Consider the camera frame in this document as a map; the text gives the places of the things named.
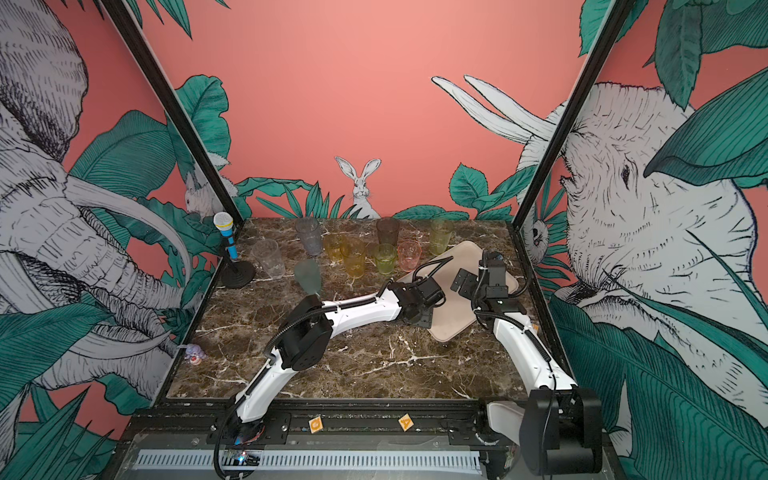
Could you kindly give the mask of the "beige square tray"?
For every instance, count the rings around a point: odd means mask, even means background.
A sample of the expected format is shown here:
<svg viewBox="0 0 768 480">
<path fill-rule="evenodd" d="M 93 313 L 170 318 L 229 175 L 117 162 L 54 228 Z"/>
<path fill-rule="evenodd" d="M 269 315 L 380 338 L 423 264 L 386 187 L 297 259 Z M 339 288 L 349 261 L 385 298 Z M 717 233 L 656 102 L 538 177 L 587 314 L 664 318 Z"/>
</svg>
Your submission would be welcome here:
<svg viewBox="0 0 768 480">
<path fill-rule="evenodd" d="M 460 268 L 478 277 L 479 261 L 483 251 L 475 243 L 464 241 L 436 257 L 434 263 L 424 267 L 428 273 L 433 273 L 432 278 L 436 280 L 446 296 L 446 302 L 434 310 L 432 327 L 429 329 L 435 340 L 447 342 L 477 320 L 476 311 L 471 307 L 472 296 L 459 296 L 450 287 Z M 509 273 L 507 273 L 507 285 L 510 290 L 518 286 L 517 281 Z"/>
</svg>

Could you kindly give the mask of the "amber plastic glass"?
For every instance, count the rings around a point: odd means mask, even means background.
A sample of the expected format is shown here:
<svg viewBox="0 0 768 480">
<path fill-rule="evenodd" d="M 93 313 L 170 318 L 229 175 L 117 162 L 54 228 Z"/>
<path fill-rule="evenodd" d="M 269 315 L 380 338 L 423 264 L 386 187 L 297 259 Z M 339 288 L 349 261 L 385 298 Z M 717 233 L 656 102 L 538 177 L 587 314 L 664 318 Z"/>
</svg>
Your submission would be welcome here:
<svg viewBox="0 0 768 480">
<path fill-rule="evenodd" d="M 323 237 L 323 246 L 329 260 L 333 263 L 342 262 L 344 259 L 345 237 L 339 233 L 328 233 Z"/>
</svg>

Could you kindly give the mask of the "blue grey plastic glass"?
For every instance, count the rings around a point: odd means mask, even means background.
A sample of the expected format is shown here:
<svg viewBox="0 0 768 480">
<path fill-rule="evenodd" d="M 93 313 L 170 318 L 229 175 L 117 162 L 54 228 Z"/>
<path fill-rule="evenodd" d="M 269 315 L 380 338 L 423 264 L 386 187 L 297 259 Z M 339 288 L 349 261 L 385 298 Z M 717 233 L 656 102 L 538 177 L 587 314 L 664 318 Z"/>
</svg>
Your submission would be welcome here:
<svg viewBox="0 0 768 480">
<path fill-rule="evenodd" d="M 317 257 L 323 252 L 322 232 L 320 223 L 316 218 L 297 219 L 295 229 L 302 246 L 310 257 Z"/>
</svg>

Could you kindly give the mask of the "clear plastic glass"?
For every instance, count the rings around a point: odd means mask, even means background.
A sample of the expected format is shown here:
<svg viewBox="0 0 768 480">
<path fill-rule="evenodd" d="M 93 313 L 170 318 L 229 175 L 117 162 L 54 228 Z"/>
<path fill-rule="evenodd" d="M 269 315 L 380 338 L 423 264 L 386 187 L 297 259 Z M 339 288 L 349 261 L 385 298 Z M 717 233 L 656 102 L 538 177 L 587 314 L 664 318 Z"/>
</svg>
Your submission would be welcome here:
<svg viewBox="0 0 768 480">
<path fill-rule="evenodd" d="M 279 278 L 285 274 L 285 264 L 276 240 L 258 240 L 253 245 L 252 253 L 256 263 L 268 277 Z"/>
</svg>

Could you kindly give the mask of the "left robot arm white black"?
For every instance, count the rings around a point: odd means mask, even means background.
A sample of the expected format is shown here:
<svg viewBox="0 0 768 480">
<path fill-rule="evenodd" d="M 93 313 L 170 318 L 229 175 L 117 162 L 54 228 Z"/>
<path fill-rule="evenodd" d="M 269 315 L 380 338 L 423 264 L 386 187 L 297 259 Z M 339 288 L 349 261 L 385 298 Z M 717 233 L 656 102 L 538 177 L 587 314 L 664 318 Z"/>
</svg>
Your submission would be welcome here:
<svg viewBox="0 0 768 480">
<path fill-rule="evenodd" d="M 374 323 L 417 323 L 445 300 L 444 291 L 433 278 L 410 283 L 389 281 L 375 293 L 342 301 L 305 297 L 268 341 L 263 350 L 265 364 L 233 397 L 223 426 L 238 429 L 257 425 L 293 376 L 322 359 L 331 339 Z"/>
</svg>

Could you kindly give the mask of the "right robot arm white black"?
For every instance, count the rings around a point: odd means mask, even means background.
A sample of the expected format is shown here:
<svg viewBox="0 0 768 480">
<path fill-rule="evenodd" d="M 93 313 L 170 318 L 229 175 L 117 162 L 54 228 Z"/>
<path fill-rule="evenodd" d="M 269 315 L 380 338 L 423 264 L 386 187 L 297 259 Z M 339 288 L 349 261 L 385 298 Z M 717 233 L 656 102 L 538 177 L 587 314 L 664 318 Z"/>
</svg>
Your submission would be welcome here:
<svg viewBox="0 0 768 480">
<path fill-rule="evenodd" d="M 451 285 L 503 346 L 528 394 L 524 406 L 487 404 L 488 425 L 519 446 L 534 475 L 597 473 L 603 466 L 601 401 L 557 363 L 509 290 L 506 275 L 502 255 L 485 250 L 478 272 L 460 269 Z"/>
</svg>

